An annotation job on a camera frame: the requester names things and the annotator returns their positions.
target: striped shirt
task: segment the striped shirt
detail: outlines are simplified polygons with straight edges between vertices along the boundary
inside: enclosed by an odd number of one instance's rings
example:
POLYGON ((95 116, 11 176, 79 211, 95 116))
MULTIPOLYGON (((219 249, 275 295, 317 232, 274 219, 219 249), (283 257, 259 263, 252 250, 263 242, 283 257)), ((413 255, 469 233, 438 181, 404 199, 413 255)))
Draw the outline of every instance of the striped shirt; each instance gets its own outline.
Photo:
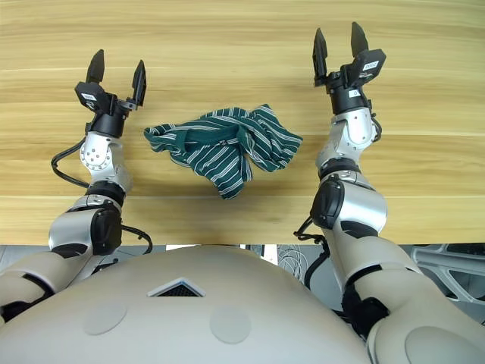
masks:
POLYGON ((148 127, 144 135, 155 152, 168 150, 173 162, 211 180, 223 199, 235 197, 252 179, 245 155, 272 172, 285 168, 302 142, 268 105, 254 111, 225 108, 181 125, 148 127))

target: white robot body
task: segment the white robot body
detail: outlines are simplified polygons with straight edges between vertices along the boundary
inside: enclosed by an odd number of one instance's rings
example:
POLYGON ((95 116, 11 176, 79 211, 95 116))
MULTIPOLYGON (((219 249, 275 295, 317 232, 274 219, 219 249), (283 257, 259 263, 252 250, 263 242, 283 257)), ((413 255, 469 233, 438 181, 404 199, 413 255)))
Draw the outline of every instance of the white robot body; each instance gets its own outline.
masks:
POLYGON ((4 363, 84 364, 94 353, 117 364, 370 362, 365 342, 291 274, 234 246, 114 264, 0 330, 4 363), (194 295, 158 297, 174 284, 194 295))

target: white stripe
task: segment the white stripe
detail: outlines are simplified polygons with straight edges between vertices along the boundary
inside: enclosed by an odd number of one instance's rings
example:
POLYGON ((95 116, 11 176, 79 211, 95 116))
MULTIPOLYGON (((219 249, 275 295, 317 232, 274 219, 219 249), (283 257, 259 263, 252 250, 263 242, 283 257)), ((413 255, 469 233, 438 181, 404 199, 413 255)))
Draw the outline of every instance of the white stripe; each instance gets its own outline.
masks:
POLYGON ((289 154, 289 155, 295 155, 295 152, 292 151, 292 150, 289 150, 287 148, 283 149, 283 151, 286 153, 286 154, 289 154))
POLYGON ((210 152, 212 152, 215 148, 217 148, 217 146, 213 146, 212 148, 210 148, 207 153, 205 153, 196 163, 194 169, 197 169, 197 166, 199 165, 199 163, 206 157, 207 154, 209 154, 210 152))
MULTIPOLYGON (((261 116, 263 119, 265 119, 268 123, 272 123, 274 125, 277 125, 274 121, 271 121, 268 118, 265 118, 263 115, 259 115, 259 116, 261 116)), ((277 131, 276 129, 274 129, 274 127, 272 127, 271 125, 266 124, 266 126, 268 126, 271 129, 271 131, 273 131, 281 139, 289 140, 289 141, 292 141, 292 142, 297 142, 298 144, 300 144, 302 142, 300 139, 297 139, 297 138, 294 138, 292 136, 287 136, 287 135, 284 135, 284 134, 280 133, 279 131, 277 131)))
POLYGON ((235 190, 237 187, 239 187, 239 186, 240 186, 240 185, 242 185, 243 183, 244 183, 244 182, 243 182, 243 180, 238 180, 238 181, 237 181, 235 184, 233 184, 231 187, 228 187, 228 188, 226 188, 225 190, 219 191, 219 193, 220 193, 221 195, 224 195, 224 194, 226 194, 226 193, 228 193, 228 192, 230 192, 230 191, 235 190))
POLYGON ((204 123, 211 123, 211 124, 214 124, 214 125, 217 125, 219 127, 219 129, 221 129, 222 127, 226 127, 225 125, 220 125, 218 123, 215 123, 213 121, 210 121, 210 120, 201 120, 203 121, 204 123))
POLYGON ((204 163, 202 168, 206 168, 213 161, 215 161, 217 158, 221 157, 225 152, 227 152, 228 149, 229 149, 229 147, 223 146, 222 149, 215 156, 213 156, 208 162, 204 163))
POLYGON ((251 167, 249 166, 249 162, 246 161, 246 173, 248 175, 248 180, 252 180, 252 172, 251 167))
POLYGON ((230 156, 231 156, 231 155, 232 155, 234 152, 236 152, 236 150, 235 150, 235 149, 231 150, 231 151, 230 151, 230 153, 229 153, 229 154, 226 156, 226 158, 224 158, 222 161, 220 161, 218 165, 216 165, 215 167, 213 167, 213 168, 209 169, 207 172, 205 172, 205 175, 207 176, 207 175, 208 175, 210 172, 212 172, 214 169, 218 169, 218 168, 219 168, 219 166, 220 166, 220 165, 221 165, 221 164, 222 164, 222 163, 223 163, 223 162, 224 162, 226 159, 228 159, 228 158, 229 158, 229 157, 230 157, 230 156))
POLYGON ((278 152, 282 152, 281 150, 281 147, 278 145, 278 143, 276 143, 276 141, 274 139, 271 140, 271 144, 276 148, 278 149, 278 152))
MULTIPOLYGON (((229 123, 233 123, 233 124, 241 124, 239 121, 237 120, 233 120, 231 118, 228 118, 227 116, 217 116, 216 117, 217 119, 220 119, 220 120, 224 120, 224 121, 227 121, 229 123)), ((248 125, 248 124, 244 124, 243 125, 244 127, 247 127, 248 129, 250 129, 254 134, 256 134, 257 136, 259 136, 259 139, 264 143, 264 144, 267 144, 270 148, 271 148, 271 144, 270 144, 270 141, 269 139, 261 134, 258 130, 256 130, 253 126, 251 125, 248 125)))
POLYGON ((202 125, 181 125, 179 127, 174 127, 172 130, 217 130, 216 127, 204 127, 202 125))
POLYGON ((188 163, 192 163, 192 161, 194 160, 194 158, 199 155, 204 149, 206 149, 208 146, 202 146, 201 149, 197 150, 194 152, 194 154, 192 154, 189 158, 187 158, 187 161, 188 163))
POLYGON ((222 170, 221 172, 213 176, 213 178, 211 178, 211 181, 215 183, 216 180, 218 180, 221 177, 224 177, 227 174, 227 172, 229 172, 231 168, 233 168, 236 165, 238 159, 239 159, 238 157, 235 157, 235 159, 233 159, 231 163, 228 164, 224 170, 222 170))
POLYGON ((264 111, 264 112, 268 113, 269 115, 271 115, 271 116, 273 116, 273 117, 276 117, 276 115, 274 114, 273 109, 271 109, 271 108, 267 108, 266 106, 261 105, 261 106, 260 106, 258 109, 260 109, 260 110, 262 110, 262 111, 264 111))
POLYGON ((173 133, 168 133, 168 134, 160 135, 160 137, 175 140, 175 138, 177 138, 177 135, 173 133))
POLYGON ((179 162, 177 161, 175 158, 172 158, 172 156, 170 156, 170 159, 172 160, 173 163, 175 163, 176 165, 181 165, 182 167, 190 167, 188 164, 186 163, 183 163, 183 162, 179 162))

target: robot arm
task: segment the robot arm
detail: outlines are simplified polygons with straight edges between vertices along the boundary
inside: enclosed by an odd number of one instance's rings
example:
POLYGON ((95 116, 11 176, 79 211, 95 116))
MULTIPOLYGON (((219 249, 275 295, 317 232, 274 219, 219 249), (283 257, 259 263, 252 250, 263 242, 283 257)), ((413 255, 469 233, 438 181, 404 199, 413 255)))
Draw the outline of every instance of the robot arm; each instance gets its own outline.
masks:
POLYGON ((317 158, 320 187, 311 208, 322 228, 343 292, 343 310, 379 363, 482 362, 485 330, 456 309, 393 242, 378 237, 387 204, 361 174, 361 153, 380 137, 362 86, 376 77, 385 54, 368 51, 352 24, 352 64, 326 75, 321 31, 314 44, 315 85, 326 85, 335 116, 317 158))
POLYGON ((124 165, 120 137, 130 111, 143 104, 146 73, 140 61, 133 78, 133 98, 123 101, 99 86, 104 69, 100 50, 91 61, 86 82, 80 82, 75 89, 81 104, 95 112, 92 122, 86 125, 84 142, 77 145, 81 162, 91 174, 91 183, 57 170, 57 161, 77 147, 52 160, 57 175, 87 191, 52 223, 49 252, 21 259, 0 273, 0 325, 90 276, 102 256, 113 253, 121 244, 121 207, 133 180, 124 165))

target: wood grain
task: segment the wood grain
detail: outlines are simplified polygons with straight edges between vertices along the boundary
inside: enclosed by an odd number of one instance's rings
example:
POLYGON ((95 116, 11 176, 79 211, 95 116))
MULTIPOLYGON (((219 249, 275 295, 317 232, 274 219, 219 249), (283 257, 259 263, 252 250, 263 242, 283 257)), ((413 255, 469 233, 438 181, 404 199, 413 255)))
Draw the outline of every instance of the wood grain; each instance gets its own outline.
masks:
MULTIPOLYGON (((365 89, 384 136, 362 157, 389 202, 383 236, 483 242, 483 19, 481 0, 0 0, 0 244, 45 244, 52 220, 83 193, 54 176, 49 161, 92 117, 73 88, 99 48, 109 92, 130 94, 140 58, 148 73, 145 106, 124 131, 135 178, 126 223, 156 243, 294 243, 332 116, 328 96, 312 86, 314 31, 324 31, 334 70, 351 61, 353 20, 387 54, 365 89), (286 170, 253 168, 255 180, 234 201, 219 200, 209 181, 142 137, 144 127, 262 103, 304 142, 286 170)), ((75 158, 61 165, 88 177, 75 158)))

